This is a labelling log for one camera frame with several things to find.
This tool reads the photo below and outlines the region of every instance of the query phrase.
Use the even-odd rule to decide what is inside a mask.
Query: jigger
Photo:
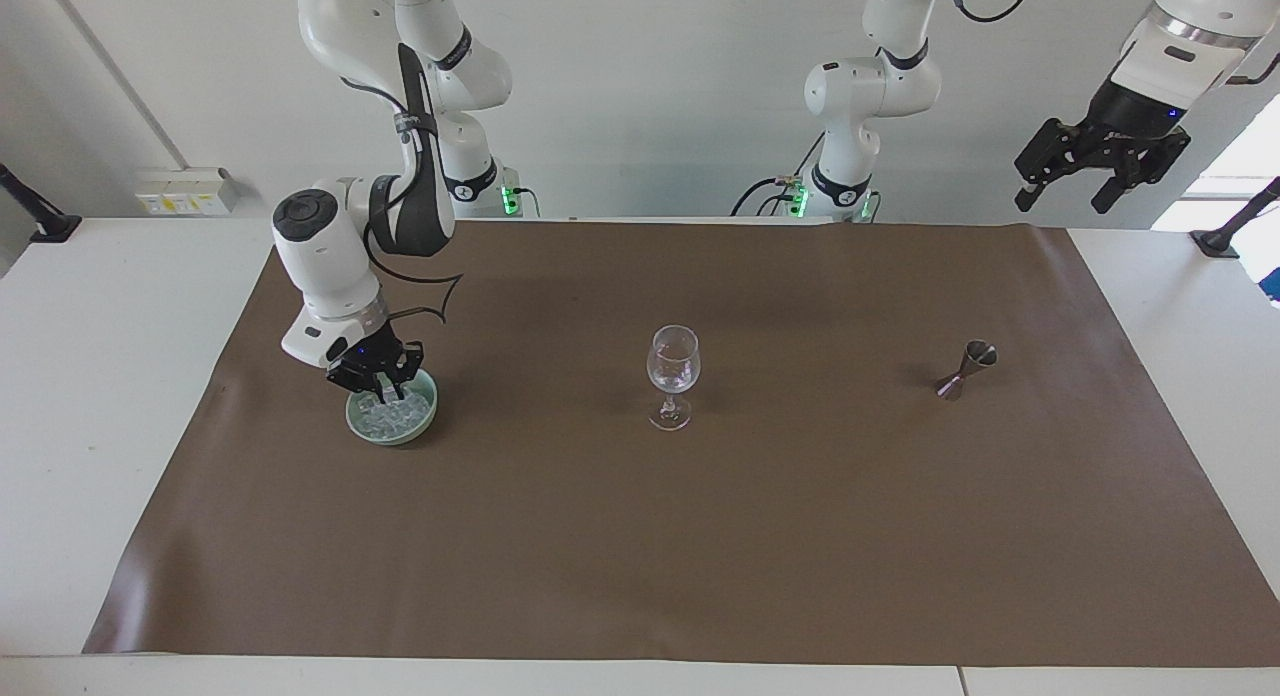
[[[934,390],[937,390],[938,397],[942,397],[942,399],[960,400],[960,397],[964,395],[965,377],[993,367],[997,358],[995,345],[988,344],[988,342],[969,342],[964,348],[964,361],[960,362],[960,371],[943,377],[942,381],[937,381]]]

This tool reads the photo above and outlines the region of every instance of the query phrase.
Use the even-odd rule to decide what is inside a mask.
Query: black cable
[[[444,301],[442,301],[439,310],[434,310],[434,308],[430,308],[430,307],[416,307],[416,308],[411,308],[411,310],[399,310],[399,312],[390,313],[390,316],[387,317],[387,321],[397,321],[397,319],[406,319],[406,317],[410,317],[410,316],[417,316],[417,313],[430,313],[435,319],[439,319],[440,322],[448,324],[449,319],[445,316],[445,313],[448,313],[448,310],[449,310],[449,299],[453,298],[453,289],[457,289],[458,283],[462,281],[462,276],[463,275],[461,273],[457,276],[447,278],[445,281],[451,281],[451,285],[449,285],[449,290],[445,290]]]
[[[751,194],[756,193],[756,191],[763,189],[763,187],[765,186],[773,186],[773,184],[777,184],[777,178],[762,178],[762,180],[755,182],[755,184],[751,186],[745,194],[742,194],[742,198],[737,200],[737,203],[733,203],[733,211],[730,214],[730,216],[737,216],[739,210],[742,209],[742,203],[746,203],[746,200],[750,200]]]
[[[1014,5],[1006,8],[1005,12],[997,13],[996,17],[979,17],[978,14],[969,12],[969,6],[964,4],[964,0],[954,1],[956,8],[960,9],[960,13],[965,14],[965,18],[969,18],[969,20],[977,20],[978,23],[995,23],[996,20],[1002,20],[1002,18],[1009,17],[1012,12],[1018,12],[1018,8],[1020,8],[1025,0],[1015,0]]]
[[[435,104],[431,102],[431,90],[426,84],[426,75],[420,72],[419,73],[419,79],[421,82],[421,84],[422,84],[422,90],[426,91],[426,99],[428,99],[428,102],[430,104],[429,109],[430,109],[431,113],[434,113],[435,111]],[[343,82],[343,84],[347,84],[347,86],[352,87],[352,90],[365,91],[365,93],[375,93],[378,96],[381,96],[381,99],[387,100],[389,104],[394,105],[394,107],[399,109],[399,113],[408,113],[407,109],[404,107],[404,105],[399,104],[398,100],[396,99],[396,96],[389,95],[387,91],[375,90],[371,86],[356,84],[356,82],[348,81],[347,78],[343,78],[342,82]],[[422,139],[421,136],[419,137],[419,141],[420,141],[420,145],[422,146],[422,148],[426,148],[426,141]],[[449,290],[447,292],[447,294],[444,294],[444,303],[440,304],[439,310],[434,310],[434,308],[429,308],[429,307],[417,307],[417,308],[411,308],[411,310],[403,310],[403,312],[393,313],[390,317],[388,317],[388,321],[394,321],[394,319],[403,319],[406,316],[413,316],[413,313],[434,313],[435,317],[439,317],[440,322],[448,322],[448,317],[445,317],[445,310],[448,310],[449,298],[453,296],[453,289],[457,289],[458,281],[462,281],[462,276],[463,276],[462,273],[458,273],[457,276],[451,276],[451,278],[416,278],[416,276],[406,276],[406,275],[403,275],[403,273],[393,271],[393,269],[388,267],[387,264],[380,262],[380,260],[378,260],[376,255],[374,253],[374,248],[372,248],[371,242],[369,241],[369,237],[374,232],[374,219],[375,217],[388,216],[388,214],[390,212],[390,210],[398,207],[399,203],[403,203],[403,201],[407,198],[407,196],[411,194],[412,191],[416,189],[416,187],[419,184],[421,184],[422,171],[424,171],[424,168],[422,168],[422,152],[421,152],[421,150],[415,150],[413,155],[415,155],[415,157],[413,157],[413,177],[408,182],[408,186],[406,186],[401,191],[401,193],[398,196],[396,196],[396,198],[387,201],[387,203],[383,205],[383,207],[380,210],[378,210],[378,212],[369,214],[369,221],[365,223],[365,234],[362,235],[361,241],[365,244],[365,255],[366,255],[366,257],[369,257],[369,262],[374,264],[374,267],[378,267],[378,271],[381,271],[381,273],[384,273],[385,275],[388,275],[390,278],[398,278],[398,280],[407,281],[407,283],[421,283],[421,285],[440,285],[440,283],[449,283],[449,285],[451,285]],[[439,157],[439,146],[436,146],[436,157]]]
[[[1275,73],[1276,64],[1280,64],[1280,52],[1276,54],[1275,59],[1271,59],[1271,67],[1267,67],[1267,70],[1263,70],[1262,75],[1258,75],[1257,78],[1249,78],[1248,75],[1231,75],[1230,78],[1228,78],[1226,82],[1230,86],[1257,86],[1257,84],[1261,84],[1261,82],[1266,81],[1267,78],[1271,77],[1272,73]]]
[[[795,200],[792,200],[791,196],[786,194],[769,196],[768,200],[764,200],[764,203],[760,203],[759,209],[755,209],[755,216],[764,216],[764,209],[768,209],[769,203],[773,205],[773,212],[777,212],[778,203],[792,203],[792,201]]]
[[[817,152],[818,146],[822,145],[822,141],[826,139],[826,137],[827,137],[826,130],[823,130],[822,134],[818,134],[818,139],[814,139],[813,146],[809,146],[809,154],[805,154],[804,159],[800,159],[800,166],[796,166],[795,171],[791,173],[791,177],[800,177],[800,171],[804,171],[805,164],[809,162],[809,159],[813,157],[813,154]],[[783,186],[781,193],[778,194],[786,196],[788,187],[790,186]],[[778,201],[774,201],[773,210],[771,210],[769,216],[777,216],[777,214],[778,214]]]
[[[884,196],[879,191],[872,191],[870,196],[876,196],[876,210],[873,210],[870,221],[868,223],[876,223],[876,217],[879,216],[879,207],[884,202]]]
[[[384,90],[375,90],[375,87],[371,87],[371,86],[357,84],[357,82],[355,82],[355,81],[352,81],[351,78],[347,78],[347,77],[343,77],[342,82],[343,82],[343,84],[347,84],[347,87],[349,87],[349,90],[365,91],[365,93],[374,93],[376,96],[381,96],[381,99],[387,99],[388,102],[390,102],[392,105],[394,105],[394,107],[399,109],[399,113],[408,113],[408,109],[404,107],[403,104],[399,104],[399,100],[397,100],[396,96],[389,95]]]
[[[421,81],[422,91],[426,93],[426,107],[435,116],[435,99],[431,99],[431,86],[426,82],[426,73],[424,70],[417,72],[417,78]],[[440,139],[435,138],[435,162],[440,164],[440,173],[444,173],[444,154],[440,154]]]
[[[543,217],[543,203],[538,202],[538,194],[532,189],[516,189],[516,194],[530,194],[534,198],[534,210],[538,212],[538,217]]]

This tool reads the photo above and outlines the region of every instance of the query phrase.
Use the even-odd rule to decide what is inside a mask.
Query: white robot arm
[[[500,178],[486,177],[500,164],[463,111],[506,102],[511,70],[462,26],[453,0],[298,0],[298,20],[317,61],[389,105],[404,169],[320,180],[279,203],[276,249],[303,298],[282,344],[344,389],[381,395],[380,374],[398,391],[422,349],[392,331],[369,237],[385,253],[430,257],[453,235],[456,200],[500,193]]]
[[[1112,169],[1093,198],[1107,212],[1120,196],[1165,177],[1190,137],[1178,123],[1226,84],[1270,35],[1280,0],[1155,0],[1121,49],[1079,125],[1051,118],[1015,160],[1029,210],[1047,184],[1087,168]]]
[[[805,104],[822,119],[826,136],[817,166],[805,173],[805,214],[852,217],[879,157],[879,136],[867,127],[868,119],[910,116],[937,102],[942,75],[925,35],[934,3],[867,0],[863,29],[878,52],[824,63],[809,73]]]

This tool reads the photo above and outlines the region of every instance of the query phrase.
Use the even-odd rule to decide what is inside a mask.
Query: brown tabletop covering
[[[279,349],[271,258],[84,651],[1280,665],[1280,604],[1065,232],[463,223],[397,264],[467,273],[447,328],[398,324],[430,431],[348,432]],[[704,354],[681,432],[645,418],[667,322]],[[1000,365],[945,403],[973,336]]]

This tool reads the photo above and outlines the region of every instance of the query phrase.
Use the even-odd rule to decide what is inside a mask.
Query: white table
[[[1174,418],[1280,592],[1280,312],[1184,235],[1074,232]],[[0,280],[0,695],[883,693],[938,668],[78,654],[270,249],[264,217],[101,219]],[[1280,669],[965,669],[970,696],[1280,693]]]

